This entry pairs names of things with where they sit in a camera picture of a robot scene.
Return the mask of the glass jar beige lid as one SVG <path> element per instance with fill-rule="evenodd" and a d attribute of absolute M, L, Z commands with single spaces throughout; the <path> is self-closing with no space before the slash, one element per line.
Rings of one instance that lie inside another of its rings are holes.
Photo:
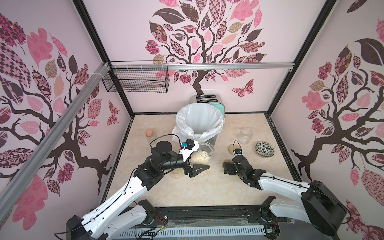
<path fill-rule="evenodd" d="M 215 157 L 215 148 L 209 142 L 199 143 L 199 148 L 196 152 L 193 152 L 190 158 L 192 166 L 198 165 L 209 165 L 210 161 Z"/>
<path fill-rule="evenodd" d="M 171 171 L 170 174 L 171 174 L 172 178 L 180 179 L 184 176 L 184 169 L 183 168 L 175 169 L 175 170 Z"/>

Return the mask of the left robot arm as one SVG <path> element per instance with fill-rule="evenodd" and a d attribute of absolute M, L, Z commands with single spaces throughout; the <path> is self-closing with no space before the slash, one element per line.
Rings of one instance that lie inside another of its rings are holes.
<path fill-rule="evenodd" d="M 131 209 L 130 204 L 162 180 L 166 172 L 182 169 L 185 175 L 194 178 L 209 169 L 208 165 L 190 164 L 191 155 L 199 147 L 196 140 L 188 139 L 180 143 L 176 153 L 170 142 L 158 142 L 151 147 L 151 155 L 144 163 L 133 170 L 127 183 L 88 214 L 70 218 L 63 235 L 67 240 L 112 240 L 128 228 L 151 224 L 156 209 L 149 201 L 139 201 Z"/>

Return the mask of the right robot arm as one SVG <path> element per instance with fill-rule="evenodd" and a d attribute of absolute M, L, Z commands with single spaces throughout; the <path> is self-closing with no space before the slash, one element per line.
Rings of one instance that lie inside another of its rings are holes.
<path fill-rule="evenodd" d="M 312 224 L 324 235 L 334 237 L 340 226 L 346 224 L 348 208 L 322 182 L 291 181 L 262 169 L 254 169 L 243 155 L 223 163 L 224 174 L 238 176 L 243 183 L 261 191 L 285 197 L 269 196 L 260 206 L 263 221 L 273 222 L 288 218 Z"/>

